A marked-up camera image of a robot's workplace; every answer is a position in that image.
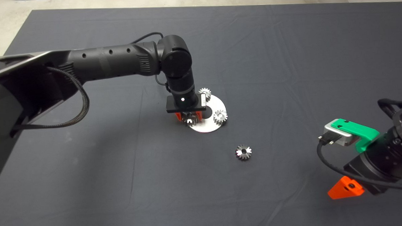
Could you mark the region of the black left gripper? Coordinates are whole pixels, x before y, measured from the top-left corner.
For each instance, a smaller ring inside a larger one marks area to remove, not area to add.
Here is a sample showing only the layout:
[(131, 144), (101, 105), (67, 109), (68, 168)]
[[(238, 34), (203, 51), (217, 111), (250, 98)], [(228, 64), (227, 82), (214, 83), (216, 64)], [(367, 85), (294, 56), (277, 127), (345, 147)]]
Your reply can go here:
[(182, 101), (182, 98), (175, 98), (171, 96), (167, 96), (166, 99), (166, 110), (168, 113), (175, 113), (178, 121), (182, 121), (182, 113), (187, 113), (187, 112), (195, 112), (195, 115), (197, 117), (197, 122), (200, 122), (203, 120), (203, 112), (207, 109), (207, 102), (206, 102), (206, 96), (205, 94), (196, 94), (194, 95), (194, 102), (191, 104), (189, 102), (190, 99), (184, 99)]

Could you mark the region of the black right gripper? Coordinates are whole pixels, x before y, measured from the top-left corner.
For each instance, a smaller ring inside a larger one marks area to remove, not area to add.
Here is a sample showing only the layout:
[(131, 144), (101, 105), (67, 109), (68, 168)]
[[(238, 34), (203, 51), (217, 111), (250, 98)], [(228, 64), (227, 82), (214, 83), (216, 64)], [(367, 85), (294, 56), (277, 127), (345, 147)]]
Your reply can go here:
[[(349, 163), (343, 166), (344, 170), (370, 180), (383, 181), (388, 183), (397, 183), (400, 178), (385, 173), (374, 167), (367, 155), (363, 152), (353, 158)], [(365, 189), (372, 195), (381, 195), (388, 188), (367, 183), (359, 184), (356, 180), (343, 176), (339, 181), (332, 186), (328, 191), (328, 196), (331, 199), (344, 199), (358, 197), (364, 194)]]

